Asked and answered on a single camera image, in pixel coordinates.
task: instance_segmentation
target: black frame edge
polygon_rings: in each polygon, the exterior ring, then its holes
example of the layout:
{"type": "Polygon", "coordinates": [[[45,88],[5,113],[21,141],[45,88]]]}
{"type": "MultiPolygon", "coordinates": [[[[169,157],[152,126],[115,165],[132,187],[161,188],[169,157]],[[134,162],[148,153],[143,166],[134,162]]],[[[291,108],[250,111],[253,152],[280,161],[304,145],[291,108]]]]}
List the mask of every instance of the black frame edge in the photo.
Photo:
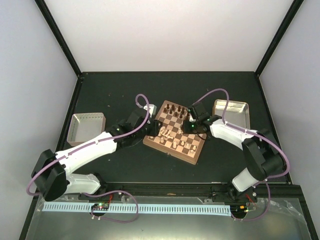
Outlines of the black frame edge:
{"type": "MultiPolygon", "coordinates": [[[[63,149],[63,147],[64,147],[64,143],[65,143],[65,141],[67,139],[67,134],[68,134],[68,130],[69,130],[70,121],[71,121],[72,115],[74,114],[74,110],[75,110],[75,107],[76,107],[76,104],[77,104],[77,101],[78,101],[78,96],[79,96],[83,81],[84,81],[84,78],[82,76],[79,76],[77,81],[76,81],[76,84],[75,84],[75,87],[74,87],[74,91],[73,91],[73,94],[72,94],[72,97],[71,97],[70,105],[69,105],[69,108],[67,110],[67,114],[66,114],[66,117],[64,119],[62,130],[61,130],[61,133],[60,133],[60,136],[59,136],[59,139],[58,139],[58,143],[57,143],[57,146],[56,146],[56,149],[55,149],[56,152],[57,151],[61,151],[63,149]]],[[[21,230],[21,234],[20,234],[20,238],[19,238],[20,240],[24,240],[27,237],[28,230],[29,230],[29,227],[30,227],[30,224],[31,224],[31,221],[32,221],[32,217],[34,215],[34,211],[35,211],[36,206],[37,206],[37,202],[38,202],[38,197],[34,196],[33,199],[32,199],[28,214],[27,214],[27,216],[25,218],[22,230],[21,230]]]]}
{"type": "Polygon", "coordinates": [[[81,70],[78,67],[78,64],[72,55],[64,37],[62,36],[62,33],[60,32],[58,25],[56,24],[54,17],[52,16],[51,12],[49,11],[49,8],[45,2],[45,0],[34,0],[37,4],[38,8],[40,9],[46,23],[49,25],[53,35],[55,36],[56,40],[58,41],[62,51],[64,52],[64,55],[68,59],[71,67],[73,68],[74,73],[76,76],[81,75],[81,70]]]}
{"type": "Polygon", "coordinates": [[[28,211],[28,213],[26,215],[26,218],[25,218],[25,221],[24,221],[21,233],[20,233],[19,240],[25,240],[26,237],[27,237],[28,230],[29,230],[29,227],[30,227],[30,224],[31,224],[31,220],[32,220],[32,217],[34,216],[34,213],[35,213],[37,202],[38,202],[38,197],[34,196],[32,201],[31,201],[31,204],[30,204],[30,207],[29,207],[29,211],[28,211]]]}
{"type": "Polygon", "coordinates": [[[259,63],[259,66],[255,70],[255,73],[258,75],[258,77],[261,75],[263,70],[265,69],[267,63],[269,62],[272,54],[276,50],[278,44],[280,43],[282,37],[284,36],[285,32],[287,31],[291,21],[294,19],[296,13],[298,12],[301,4],[304,2],[304,0],[293,0],[288,12],[286,13],[284,19],[282,20],[278,30],[276,31],[269,47],[267,48],[261,62],[259,63]]]}

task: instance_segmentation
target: metal tray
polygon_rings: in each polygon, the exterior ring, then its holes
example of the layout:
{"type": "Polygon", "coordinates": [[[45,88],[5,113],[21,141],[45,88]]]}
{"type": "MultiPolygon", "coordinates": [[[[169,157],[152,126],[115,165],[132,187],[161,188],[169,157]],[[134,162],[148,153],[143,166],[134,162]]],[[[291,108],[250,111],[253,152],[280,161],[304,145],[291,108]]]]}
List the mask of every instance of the metal tray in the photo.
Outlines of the metal tray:
{"type": "MultiPolygon", "coordinates": [[[[226,100],[217,99],[214,102],[212,113],[222,116],[226,107],[226,100]]],[[[249,105],[242,101],[229,101],[225,112],[225,119],[240,127],[250,129],[249,105]]]]}
{"type": "Polygon", "coordinates": [[[72,146],[95,138],[105,130],[106,118],[102,112],[73,114],[66,141],[72,146]]]}

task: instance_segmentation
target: wooden chessboard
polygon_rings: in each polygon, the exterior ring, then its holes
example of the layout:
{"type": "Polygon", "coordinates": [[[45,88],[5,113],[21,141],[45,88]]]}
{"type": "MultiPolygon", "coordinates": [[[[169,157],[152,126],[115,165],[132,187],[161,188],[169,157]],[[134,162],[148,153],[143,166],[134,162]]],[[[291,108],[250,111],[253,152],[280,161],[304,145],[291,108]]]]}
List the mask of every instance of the wooden chessboard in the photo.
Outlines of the wooden chessboard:
{"type": "Polygon", "coordinates": [[[157,149],[161,152],[174,156],[195,165],[198,161],[200,152],[205,143],[207,135],[199,134],[179,134],[179,128],[182,127],[183,121],[188,112],[187,108],[179,104],[164,101],[155,119],[163,123],[170,132],[170,137],[161,136],[145,136],[143,143],[149,147],[157,149]]]}

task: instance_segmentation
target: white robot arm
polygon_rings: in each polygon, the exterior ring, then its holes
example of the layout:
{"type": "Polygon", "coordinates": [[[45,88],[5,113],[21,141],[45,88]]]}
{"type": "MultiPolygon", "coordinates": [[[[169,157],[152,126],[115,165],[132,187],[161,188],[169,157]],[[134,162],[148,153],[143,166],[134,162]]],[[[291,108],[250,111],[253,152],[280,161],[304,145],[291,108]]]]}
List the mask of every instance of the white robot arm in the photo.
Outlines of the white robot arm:
{"type": "Polygon", "coordinates": [[[153,104],[149,105],[149,117],[145,125],[139,130],[133,131],[144,121],[146,110],[146,107],[136,109],[126,121],[123,120],[109,127],[99,136],[81,145],[56,153],[50,150],[44,151],[40,155],[31,177],[50,162],[61,159],[34,180],[44,199],[53,201],[63,194],[71,193],[94,194],[101,186],[101,179],[94,174],[82,175],[74,172],[103,155],[134,145],[144,136],[157,136],[162,123],[154,120],[156,106],[153,104]]]}
{"type": "MultiPolygon", "coordinates": [[[[247,167],[229,182],[228,195],[236,200],[245,190],[256,183],[265,180],[275,171],[284,166],[284,161],[279,152],[258,137],[246,133],[241,127],[231,127],[220,116],[211,116],[207,113],[201,102],[196,102],[188,108],[188,118],[183,121],[183,131],[187,134],[208,134],[235,145],[243,151],[247,167]]],[[[262,135],[274,144],[274,136],[268,130],[250,132],[262,135]]]]}

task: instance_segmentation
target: purple cable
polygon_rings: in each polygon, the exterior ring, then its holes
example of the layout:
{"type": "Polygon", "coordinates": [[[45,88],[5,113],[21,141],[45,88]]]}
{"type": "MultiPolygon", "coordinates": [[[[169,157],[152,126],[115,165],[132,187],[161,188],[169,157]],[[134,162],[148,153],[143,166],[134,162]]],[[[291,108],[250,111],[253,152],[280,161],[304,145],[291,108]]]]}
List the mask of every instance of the purple cable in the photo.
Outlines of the purple cable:
{"type": "MultiPolygon", "coordinates": [[[[130,132],[127,132],[125,134],[122,134],[122,135],[118,135],[118,136],[111,136],[111,137],[106,137],[106,138],[103,138],[103,139],[100,139],[98,142],[103,142],[103,141],[107,141],[107,140],[113,140],[113,139],[119,139],[119,138],[123,138],[123,137],[126,137],[130,134],[133,134],[135,133],[136,131],[138,131],[139,129],[141,129],[145,123],[147,122],[148,120],[148,117],[149,117],[149,110],[150,110],[150,105],[149,105],[149,101],[147,99],[147,97],[143,94],[138,94],[136,97],[135,97],[135,104],[139,107],[139,108],[142,108],[142,106],[138,103],[138,98],[139,97],[143,97],[145,102],[146,102],[146,107],[147,107],[147,111],[146,111],[146,116],[143,120],[143,122],[135,129],[133,129],[132,131],[130,132]]],[[[89,142],[79,148],[76,148],[74,149],[73,151],[69,152],[68,156],[71,156],[72,154],[80,151],[81,149],[84,149],[88,146],[91,146],[93,144],[96,144],[96,142],[92,141],[92,142],[89,142]]],[[[46,165],[44,168],[42,168],[36,175],[33,176],[33,178],[30,180],[30,182],[28,183],[27,187],[26,187],[26,193],[30,196],[39,196],[40,195],[40,192],[30,192],[30,187],[32,185],[32,183],[42,174],[44,173],[44,171],[46,171],[48,168],[52,167],[53,165],[55,165],[56,163],[58,163],[59,161],[61,161],[62,159],[65,159],[66,156],[62,156],[62,157],[59,157],[58,159],[50,162],[48,165],[46,165]]]]}
{"type": "Polygon", "coordinates": [[[277,174],[277,175],[270,175],[270,176],[268,176],[268,179],[273,179],[273,178],[282,177],[282,176],[286,175],[286,174],[289,172],[289,170],[290,170],[290,162],[289,162],[288,157],[287,157],[287,156],[285,155],[285,153],[280,149],[280,147],[278,147],[278,146],[277,146],[276,144],[274,144],[272,141],[270,141],[269,139],[267,139],[267,138],[265,138],[264,136],[261,136],[261,135],[255,133],[255,132],[248,131],[248,130],[246,131],[244,128],[239,127],[239,126],[237,126],[237,125],[233,125],[233,124],[228,123],[228,122],[226,123],[226,125],[229,126],[229,127],[231,127],[231,128],[233,128],[233,129],[235,129],[235,130],[238,130],[238,131],[240,131],[240,132],[247,133],[247,134],[253,135],[253,136],[257,137],[257,138],[262,139],[263,141],[267,142],[267,143],[270,144],[272,147],[274,147],[274,148],[281,154],[281,156],[283,157],[283,159],[284,159],[284,161],[285,161],[285,164],[286,164],[286,169],[285,169],[285,171],[284,171],[283,173],[280,173],[280,174],[277,174]]]}
{"type": "Polygon", "coordinates": [[[250,219],[241,219],[241,218],[236,218],[232,213],[231,213],[231,217],[234,219],[234,220],[238,220],[238,221],[246,221],[246,222],[250,222],[250,221],[255,221],[255,220],[259,220],[261,219],[264,215],[266,215],[266,213],[268,212],[268,209],[269,209],[269,206],[270,206],[270,200],[271,200],[271,194],[270,194],[270,188],[269,188],[269,185],[266,181],[263,181],[266,185],[266,189],[268,190],[268,203],[266,205],[266,208],[264,210],[264,212],[257,216],[257,217],[254,217],[254,218],[250,218],[250,219]]]}
{"type": "Polygon", "coordinates": [[[214,92],[217,92],[217,91],[222,91],[222,92],[224,92],[225,95],[226,95],[226,103],[225,103],[224,110],[223,110],[223,112],[222,112],[222,121],[223,121],[223,123],[226,124],[227,126],[233,128],[233,129],[235,129],[235,130],[238,130],[238,131],[240,131],[240,132],[247,133],[247,134],[253,135],[253,136],[257,137],[257,138],[260,138],[261,140],[267,142],[267,143],[270,144],[272,147],[274,147],[274,148],[280,153],[280,155],[283,157],[283,159],[284,159],[284,161],[285,161],[285,164],[286,164],[286,169],[285,169],[285,171],[284,171],[283,173],[280,173],[280,174],[271,175],[271,176],[268,177],[268,179],[278,178],[278,177],[282,177],[282,176],[286,175],[286,174],[289,172],[289,170],[290,170],[290,162],[289,162],[289,159],[287,158],[287,156],[285,155],[285,153],[280,149],[280,147],[278,147],[276,144],[274,144],[272,141],[270,141],[269,139],[265,138],[264,136],[261,136],[261,135],[255,133],[255,132],[248,131],[248,130],[246,130],[245,128],[242,128],[242,127],[239,127],[239,126],[237,126],[237,125],[233,125],[233,124],[231,124],[231,123],[226,122],[226,120],[225,120],[225,114],[226,114],[227,107],[228,107],[228,103],[229,103],[229,94],[228,94],[228,92],[227,92],[225,89],[223,89],[223,88],[213,89],[213,90],[207,92],[207,93],[206,93],[205,95],[203,95],[202,97],[200,97],[195,103],[201,101],[202,99],[204,99],[204,98],[207,97],[208,95],[210,95],[210,94],[212,94],[212,93],[214,93],[214,92]]]}
{"type": "MultiPolygon", "coordinates": [[[[282,177],[282,176],[286,175],[286,174],[289,172],[289,170],[290,170],[290,162],[289,162],[289,159],[287,158],[286,154],[280,149],[280,147],[278,147],[275,143],[273,143],[272,141],[270,141],[269,139],[265,138],[265,137],[262,136],[262,135],[259,135],[259,134],[255,133],[255,132],[252,132],[252,131],[248,131],[248,130],[246,130],[245,128],[239,127],[239,126],[237,126],[237,125],[233,125],[233,124],[228,123],[228,122],[225,121],[225,113],[226,113],[226,110],[227,110],[227,107],[228,107],[228,103],[229,103],[229,94],[228,94],[228,92],[227,92],[225,89],[223,89],[223,88],[217,88],[217,89],[211,90],[211,91],[207,92],[204,96],[202,96],[201,98],[199,98],[199,100],[196,101],[195,103],[201,101],[201,100],[204,99],[206,96],[208,96],[209,94],[214,93],[214,92],[216,92],[216,91],[223,91],[223,92],[226,94],[226,104],[225,104],[224,110],[223,110],[223,112],[222,112],[222,121],[223,121],[224,124],[226,124],[227,126],[233,128],[233,129],[235,129],[235,130],[238,130],[238,131],[240,131],[240,132],[253,135],[253,136],[255,136],[255,137],[257,137],[257,138],[259,138],[259,139],[267,142],[267,143],[270,144],[272,147],[274,147],[274,148],[280,153],[280,155],[283,157],[283,159],[284,159],[284,161],[285,161],[285,164],[286,164],[286,169],[285,169],[285,171],[284,171],[283,173],[280,173],[280,174],[271,175],[271,176],[268,177],[268,179],[278,178],[278,177],[282,177]]],[[[270,205],[271,194],[270,194],[269,185],[267,184],[266,181],[263,181],[263,182],[265,183],[266,188],[267,188],[267,190],[268,190],[268,203],[267,203],[267,206],[266,206],[266,208],[265,208],[265,211],[264,211],[260,216],[257,216],[257,217],[252,218],[252,219],[239,219],[239,218],[236,218],[235,216],[233,216],[233,214],[231,213],[231,216],[232,216],[235,220],[254,221],[254,220],[258,220],[258,219],[262,218],[262,217],[267,213],[267,211],[268,211],[268,209],[269,209],[269,205],[270,205]]]]}
{"type": "Polygon", "coordinates": [[[195,103],[200,102],[200,101],[201,101],[202,99],[204,99],[206,96],[208,96],[208,95],[210,95],[210,94],[212,94],[212,93],[214,93],[214,92],[218,92],[218,91],[222,91],[222,92],[224,92],[225,95],[226,95],[226,103],[225,103],[225,107],[224,107],[223,112],[222,112],[222,121],[223,121],[223,123],[226,123],[226,121],[225,121],[225,114],[226,114],[226,111],[227,111],[227,106],[228,106],[228,104],[229,104],[229,93],[227,92],[227,90],[225,90],[225,89],[223,89],[223,88],[213,89],[213,90],[207,92],[207,93],[206,93],[205,95],[203,95],[202,97],[200,97],[195,103]]]}
{"type": "MultiPolygon", "coordinates": [[[[88,196],[88,197],[91,197],[91,198],[100,198],[100,197],[103,197],[103,196],[106,196],[106,195],[109,195],[109,194],[115,194],[115,193],[123,193],[123,194],[126,194],[126,195],[128,195],[128,196],[130,196],[132,198],[132,200],[134,201],[135,206],[136,206],[136,212],[135,212],[134,217],[131,218],[130,220],[127,220],[127,221],[117,220],[117,219],[113,219],[113,218],[109,218],[109,217],[105,217],[105,216],[100,216],[100,218],[103,219],[103,220],[109,220],[109,221],[112,221],[112,222],[115,222],[115,223],[119,223],[119,224],[132,223],[134,220],[136,220],[138,218],[139,206],[138,206],[137,200],[129,192],[122,191],[122,190],[115,190],[115,191],[108,191],[108,192],[100,194],[100,195],[91,195],[91,194],[88,194],[88,193],[83,193],[83,194],[88,196]]],[[[94,210],[95,209],[93,208],[92,211],[91,211],[91,216],[94,217],[94,218],[99,218],[99,217],[94,215],[94,210]]]]}

